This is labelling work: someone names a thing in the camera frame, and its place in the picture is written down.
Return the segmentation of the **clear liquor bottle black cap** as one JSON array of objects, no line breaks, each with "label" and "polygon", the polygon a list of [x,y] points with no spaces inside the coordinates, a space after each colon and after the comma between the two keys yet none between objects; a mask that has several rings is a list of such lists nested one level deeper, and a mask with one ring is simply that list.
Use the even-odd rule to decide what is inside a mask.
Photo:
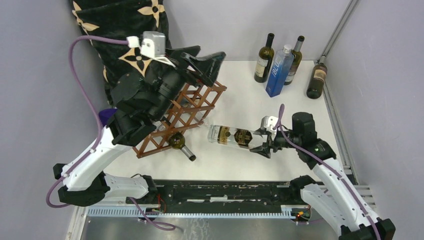
[{"label": "clear liquor bottle black cap", "polygon": [[267,136],[258,131],[212,125],[209,127],[207,139],[210,143],[250,150],[266,142]]}]

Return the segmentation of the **brown wooden wine rack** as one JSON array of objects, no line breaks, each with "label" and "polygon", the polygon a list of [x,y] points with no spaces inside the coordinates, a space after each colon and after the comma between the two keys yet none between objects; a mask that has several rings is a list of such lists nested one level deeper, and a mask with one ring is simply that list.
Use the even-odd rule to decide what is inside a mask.
[{"label": "brown wooden wine rack", "polygon": [[171,102],[158,129],[133,148],[136,157],[141,159],[169,150],[168,139],[175,132],[184,134],[204,125],[206,117],[226,90],[227,87],[218,81],[212,87],[185,84],[178,97]]}]

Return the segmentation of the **green wine bottle black cap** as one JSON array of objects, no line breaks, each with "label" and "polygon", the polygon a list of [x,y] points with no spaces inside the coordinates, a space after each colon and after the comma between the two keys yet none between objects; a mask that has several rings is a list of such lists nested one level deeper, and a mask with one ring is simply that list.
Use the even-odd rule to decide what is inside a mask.
[{"label": "green wine bottle black cap", "polygon": [[267,35],[265,46],[259,50],[254,71],[254,80],[257,83],[265,83],[267,81],[268,73],[275,54],[275,51],[272,48],[274,37],[274,33],[269,33]]}]

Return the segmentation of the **blue square vodka bottle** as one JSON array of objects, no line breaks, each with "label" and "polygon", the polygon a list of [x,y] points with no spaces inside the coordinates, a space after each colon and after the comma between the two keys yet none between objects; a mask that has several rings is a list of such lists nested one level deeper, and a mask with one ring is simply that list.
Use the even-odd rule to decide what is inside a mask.
[{"label": "blue square vodka bottle", "polygon": [[278,96],[283,89],[294,61],[292,49],[293,47],[290,44],[285,44],[284,47],[275,54],[265,89],[271,98]]}]

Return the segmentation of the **tall clear glass bottle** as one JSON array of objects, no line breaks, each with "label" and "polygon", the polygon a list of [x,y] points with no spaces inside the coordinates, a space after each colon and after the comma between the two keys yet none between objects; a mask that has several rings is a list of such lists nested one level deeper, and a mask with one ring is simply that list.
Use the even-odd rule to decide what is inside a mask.
[{"label": "tall clear glass bottle", "polygon": [[[195,113],[182,113],[181,116],[179,117],[179,120],[177,120],[175,127],[179,128],[179,127],[183,127],[184,124],[188,124],[188,125],[196,125],[197,127],[201,127],[201,128],[209,128],[212,125],[212,122],[205,116],[206,111],[202,110],[202,111],[197,111]],[[170,120],[168,120],[166,122],[166,124],[168,126],[171,125],[172,121],[174,121],[176,117],[175,116],[171,116]],[[154,125],[156,126],[156,130],[157,131],[164,131],[166,130],[166,126],[164,123],[162,123],[161,121],[157,121],[154,123]]]}]

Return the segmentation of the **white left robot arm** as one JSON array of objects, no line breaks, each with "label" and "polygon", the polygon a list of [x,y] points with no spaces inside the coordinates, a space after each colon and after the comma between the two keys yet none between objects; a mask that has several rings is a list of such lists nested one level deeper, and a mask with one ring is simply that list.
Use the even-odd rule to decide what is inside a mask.
[{"label": "white left robot arm", "polygon": [[124,74],[112,90],[116,112],[101,127],[100,136],[79,159],[53,167],[54,177],[63,183],[59,200],[87,207],[106,198],[134,198],[145,204],[157,198],[149,175],[118,177],[104,172],[117,157],[137,146],[156,129],[186,84],[211,87],[217,80],[226,53],[199,56],[198,45],[167,49],[170,64],[153,60],[145,75]]}]

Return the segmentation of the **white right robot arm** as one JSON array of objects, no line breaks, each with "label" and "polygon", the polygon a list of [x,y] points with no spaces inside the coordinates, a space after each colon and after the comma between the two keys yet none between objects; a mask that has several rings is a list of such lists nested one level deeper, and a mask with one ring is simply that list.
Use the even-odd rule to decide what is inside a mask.
[{"label": "white right robot arm", "polygon": [[331,226],[340,240],[391,240],[394,223],[382,219],[363,199],[347,177],[331,146],[318,138],[313,115],[296,112],[292,129],[284,129],[282,116],[264,116],[257,130],[264,142],[251,149],[270,158],[271,152],[295,149],[298,157],[319,177],[325,190],[309,175],[290,181],[289,199],[305,202]]}]

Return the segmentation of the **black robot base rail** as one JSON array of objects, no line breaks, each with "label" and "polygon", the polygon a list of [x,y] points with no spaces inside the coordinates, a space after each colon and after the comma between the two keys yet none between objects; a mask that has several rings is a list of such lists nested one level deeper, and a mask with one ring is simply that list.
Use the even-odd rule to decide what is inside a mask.
[{"label": "black robot base rail", "polygon": [[282,206],[307,206],[300,196],[300,183],[306,181],[306,176],[291,181],[156,179],[153,191],[136,202],[166,214],[280,213]]}]

